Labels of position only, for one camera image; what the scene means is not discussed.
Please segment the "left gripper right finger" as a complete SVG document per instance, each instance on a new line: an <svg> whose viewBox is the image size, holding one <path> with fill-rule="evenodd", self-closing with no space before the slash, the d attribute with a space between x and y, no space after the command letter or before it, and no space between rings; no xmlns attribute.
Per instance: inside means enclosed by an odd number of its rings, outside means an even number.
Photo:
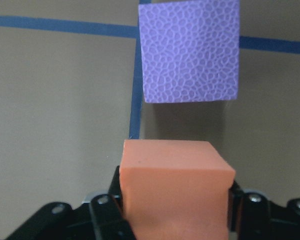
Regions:
<svg viewBox="0 0 300 240"><path fill-rule="evenodd" d="M253 189L242 189L234 181L228 191L228 229L237 240L269 240L270 202L264 194Z"/></svg>

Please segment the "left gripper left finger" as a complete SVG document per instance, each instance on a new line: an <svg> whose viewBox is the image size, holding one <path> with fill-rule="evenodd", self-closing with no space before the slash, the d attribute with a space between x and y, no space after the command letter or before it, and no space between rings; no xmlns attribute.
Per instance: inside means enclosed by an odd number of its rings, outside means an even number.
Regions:
<svg viewBox="0 0 300 240"><path fill-rule="evenodd" d="M89 214L96 240L135 240L131 225L123 214L120 167L117 166L107 193L89 203Z"/></svg>

